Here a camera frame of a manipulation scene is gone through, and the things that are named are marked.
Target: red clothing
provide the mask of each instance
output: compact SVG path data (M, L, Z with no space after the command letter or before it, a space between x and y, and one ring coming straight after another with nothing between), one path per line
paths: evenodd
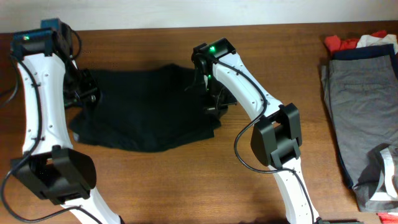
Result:
M330 53L333 55L335 52L340 50L355 49L358 41L359 39L357 38L340 40L337 35L333 35L325 39L325 45L328 47Z
M385 31L385 30L380 30L380 31L377 31L377 32L371 34L371 36L378 37L378 38L385 38L386 35L387 35L387 31Z
M396 224L398 223L398 216L389 215L388 213L378 213L381 223L383 224Z

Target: clothing pile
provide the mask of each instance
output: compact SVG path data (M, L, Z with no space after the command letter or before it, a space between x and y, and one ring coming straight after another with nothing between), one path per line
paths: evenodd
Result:
M324 100L346 185L362 212L398 212L397 37L382 30L325 44Z
M101 98L69 124L78 142L160 152L213 138L213 130L221 126L218 119L205 114L203 75L192 69L171 64L146 72L90 73Z
M341 40L337 35L333 35L325 39L325 45L328 47L332 55L335 52L339 52L342 50L385 44L394 44L394 52L395 54L397 53L397 36L394 34L387 34L385 30L380 30L371 35L363 35L360 39L352 38L347 40Z

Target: folded gray shorts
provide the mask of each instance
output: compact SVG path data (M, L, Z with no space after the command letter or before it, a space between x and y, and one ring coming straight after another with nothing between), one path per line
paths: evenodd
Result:
M398 212L398 201L374 201L388 148L398 174L398 80L389 56L322 67L325 103L336 131L343 167L362 212ZM398 178L393 178L398 189Z

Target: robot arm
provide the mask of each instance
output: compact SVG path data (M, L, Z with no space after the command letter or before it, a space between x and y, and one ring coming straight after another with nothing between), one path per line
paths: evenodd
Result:
M123 220L109 209L96 188L93 161L74 151L70 142L64 108L90 106L99 97L90 74L79 71L68 58L70 54L71 30L59 19L42 21L41 29L14 34L12 55L18 60L25 92L25 156L37 141L40 121L34 81L39 90L42 134L28 162L13 175L40 199L63 208L80 207L104 224L121 224ZM12 166L21 160L12 160ZM80 210L70 211L82 223L98 223Z
M290 223L315 223L318 212L312 203L308 204L304 191L307 188L301 171L299 145L301 145L300 120L298 110L293 104L283 106L271 96L250 74L234 47L221 39L210 45L202 44L194 48L193 62L195 68L205 75L208 91L215 86L211 82L220 82L242 104L251 120L256 119L266 106L262 118L254 126L252 150L262 164L270 170L292 169L303 183L300 185L296 176L290 172L277 172L274 177L285 203L286 217ZM243 72L247 78L236 71L225 67L227 64ZM266 99L248 81L257 85ZM273 128L273 122L280 126Z

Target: wooden table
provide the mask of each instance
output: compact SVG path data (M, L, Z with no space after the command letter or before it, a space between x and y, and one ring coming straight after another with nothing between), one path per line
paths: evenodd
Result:
M303 174L319 214L326 220L380 223L375 214L358 212L352 191L343 184L318 67L328 60L322 43L325 36L360 37L381 29L398 33L398 22L81 31L83 51L77 63L80 68L110 70L146 70L168 63L193 68L193 47L227 37L269 93L299 108ZM14 82L7 60L10 41L11 35L0 35L1 90ZM77 112L68 110L67 120ZM21 156L25 131L23 91L0 110L0 117L0 174L4 175L9 159ZM155 154L73 145L93 158L101 195L126 223L283 220L285 207L273 176L251 172L234 155L233 140L249 122L248 116L241 106L232 106L221 122L213 139ZM251 131L241 138L241 154L250 164L261 167L251 152L250 138ZM12 208L27 218L60 208L37 199L15 179L7 184L6 195ZM2 205L0 219L2 223L19 223ZM43 223L78 221L66 213Z

